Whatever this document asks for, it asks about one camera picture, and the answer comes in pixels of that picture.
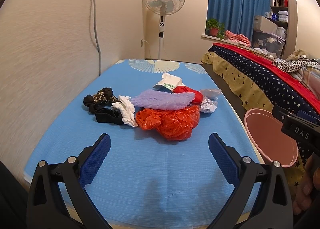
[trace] wall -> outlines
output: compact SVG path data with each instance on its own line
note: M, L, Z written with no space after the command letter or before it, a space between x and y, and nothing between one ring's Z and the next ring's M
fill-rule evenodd
M102 70L144 57L142 9L142 0L97 0ZM6 0L0 9L0 160L20 181L43 133L98 76L89 13L90 0Z
M186 0L180 11L166 17L164 46L168 54L163 60L200 63L200 59L211 46L210 42L201 39L204 33L208 9L208 0ZM146 40L150 43L151 57L158 58L159 15L147 12Z
M320 7L316 0L296 0L298 31L296 50L304 49L311 58L320 58Z

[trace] fan stand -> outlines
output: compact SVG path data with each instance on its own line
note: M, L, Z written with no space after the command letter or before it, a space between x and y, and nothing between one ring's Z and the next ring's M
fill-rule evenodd
M163 50L163 36L165 30L165 11L167 10L165 3L162 3L160 18L159 18L159 51L158 51L158 60L161 60L161 54Z

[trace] pink cloth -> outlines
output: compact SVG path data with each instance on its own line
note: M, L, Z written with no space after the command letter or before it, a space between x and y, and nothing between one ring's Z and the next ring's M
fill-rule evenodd
M236 35L232 32L230 32L229 30L227 30L225 32L225 36L228 40L231 40L231 41L239 41L240 44L243 44L245 46L251 46L251 42L250 40L244 36L243 34L240 34L240 35Z

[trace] purple mesh fabric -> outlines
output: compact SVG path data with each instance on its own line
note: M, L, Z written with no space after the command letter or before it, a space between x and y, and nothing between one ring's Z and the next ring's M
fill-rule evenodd
M146 90L130 101L135 107L154 110L181 110L187 107L195 98L193 92L167 93L163 91Z

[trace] blue gripper pad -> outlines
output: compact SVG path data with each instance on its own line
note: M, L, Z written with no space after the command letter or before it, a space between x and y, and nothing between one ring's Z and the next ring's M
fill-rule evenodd
M84 188L85 185L92 183L102 162L106 158L111 147L111 139L106 134L93 149L89 157L82 164L80 169L79 183Z
M302 118L302 119L305 119L307 121L310 121L312 123L319 124L319 120L318 119L316 119L315 117L311 116L310 114L308 114L308 113L306 113L304 111L298 111L297 116Z
M226 146L217 133L210 135L209 150L216 160L226 181L236 187L239 183L239 166L228 153L228 149L233 149L236 152L233 147Z

